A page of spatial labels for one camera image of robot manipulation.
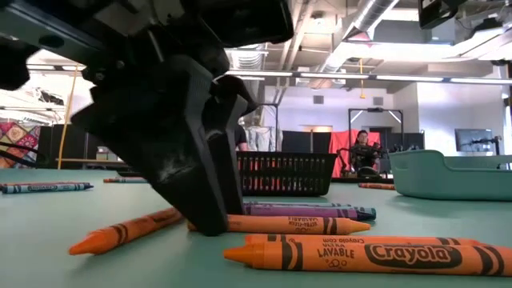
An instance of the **red curtain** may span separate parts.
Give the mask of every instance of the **red curtain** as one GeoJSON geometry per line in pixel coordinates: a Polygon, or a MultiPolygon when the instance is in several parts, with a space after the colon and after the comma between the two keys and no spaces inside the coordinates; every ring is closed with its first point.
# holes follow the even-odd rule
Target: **red curtain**
{"type": "MultiPolygon", "coordinates": [[[[333,132],[330,136],[330,144],[329,144],[329,153],[336,154],[336,150],[340,148],[349,148],[349,133],[352,136],[352,145],[355,143],[355,140],[358,136],[359,130],[350,130],[344,132],[333,132]]],[[[380,144],[380,133],[378,132],[369,132],[368,133],[368,145],[372,146],[375,142],[380,144]]],[[[345,164],[347,165],[346,169],[350,169],[349,165],[349,152],[342,151],[342,158],[345,164]]],[[[340,178],[342,170],[342,162],[339,158],[336,158],[336,162],[334,163],[333,169],[333,178],[340,178]]]]}

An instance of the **colorful fabric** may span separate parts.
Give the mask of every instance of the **colorful fabric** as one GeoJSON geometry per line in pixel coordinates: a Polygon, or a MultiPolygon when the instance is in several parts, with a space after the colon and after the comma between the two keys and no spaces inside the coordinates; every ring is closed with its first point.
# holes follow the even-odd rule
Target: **colorful fabric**
{"type": "MultiPolygon", "coordinates": [[[[39,143],[40,126],[24,126],[16,122],[0,123],[0,142],[26,146],[37,149],[39,143]]],[[[36,153],[24,149],[0,146],[0,150],[11,153],[14,156],[27,161],[35,162],[36,153]]],[[[16,163],[8,158],[0,157],[0,168],[29,168],[16,163]]]]}
{"type": "MultiPolygon", "coordinates": [[[[340,148],[349,147],[349,133],[351,133],[352,137],[352,145],[355,143],[355,140],[358,137],[358,130],[344,131],[344,132],[333,132],[330,136],[330,145],[329,145],[329,153],[336,154],[337,150],[340,148]]],[[[368,145],[372,146],[374,143],[380,143],[380,133],[377,132],[369,132],[368,133],[368,145]]],[[[342,150],[342,158],[346,164],[346,169],[350,169],[350,161],[349,161],[349,152],[346,150],[342,150]]],[[[342,176],[342,162],[339,157],[336,157],[336,162],[334,163],[333,169],[333,178],[340,178],[342,176]]]]}

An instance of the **blue crayon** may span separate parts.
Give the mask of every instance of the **blue crayon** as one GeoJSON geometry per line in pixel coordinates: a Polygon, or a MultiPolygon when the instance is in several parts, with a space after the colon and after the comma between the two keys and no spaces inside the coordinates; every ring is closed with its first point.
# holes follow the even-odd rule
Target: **blue crayon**
{"type": "Polygon", "coordinates": [[[104,183],[147,183],[147,180],[140,177],[109,178],[103,179],[104,183]]]}
{"type": "Polygon", "coordinates": [[[93,188],[90,183],[38,183],[34,185],[6,185],[2,187],[4,194],[79,191],[93,188]]]}
{"type": "Polygon", "coordinates": [[[261,205],[261,206],[303,206],[303,207],[352,207],[351,204],[341,203],[308,203],[308,202],[260,202],[260,201],[249,201],[244,202],[244,206],[261,205]]]}

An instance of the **orange crayon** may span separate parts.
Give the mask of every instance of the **orange crayon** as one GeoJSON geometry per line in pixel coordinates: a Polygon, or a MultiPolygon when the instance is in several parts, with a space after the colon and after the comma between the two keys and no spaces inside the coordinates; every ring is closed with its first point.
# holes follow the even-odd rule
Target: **orange crayon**
{"type": "Polygon", "coordinates": [[[265,242],[224,258],[269,270],[512,276],[512,250],[497,246],[265,242]]]}
{"type": "Polygon", "coordinates": [[[359,183],[359,188],[395,190],[394,184],[359,183]]]}
{"type": "Polygon", "coordinates": [[[403,237],[403,236],[340,236],[340,235],[293,235],[293,234],[249,234],[246,244],[264,242],[320,242],[337,244],[430,244],[430,245],[470,245],[482,243],[467,238],[403,237]]]}
{"type": "Polygon", "coordinates": [[[229,232],[347,235],[369,229],[370,224],[347,218],[228,215],[229,232]]]}
{"type": "Polygon", "coordinates": [[[89,232],[81,242],[74,244],[70,248],[69,253],[70,255],[86,253],[103,254],[124,243],[176,223],[181,218],[182,215],[175,208],[169,208],[95,230],[89,232]]]}

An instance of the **light green table surface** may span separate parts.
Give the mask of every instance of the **light green table surface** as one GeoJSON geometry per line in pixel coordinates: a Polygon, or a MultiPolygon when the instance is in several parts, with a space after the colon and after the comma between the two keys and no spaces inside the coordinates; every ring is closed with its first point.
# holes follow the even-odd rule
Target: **light green table surface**
{"type": "MultiPolygon", "coordinates": [[[[100,170],[0,170],[0,182],[68,180],[96,186],[0,194],[0,287],[512,287],[512,278],[253,270],[222,258],[225,248],[243,244],[243,234],[207,238],[187,232],[184,224],[104,255],[69,256],[68,247],[86,232],[169,206],[147,184],[103,184],[115,176],[100,170]]],[[[349,184],[332,184],[324,198],[260,200],[376,207],[373,229],[360,234],[466,237],[512,247],[512,203],[429,201],[349,184]]]]}

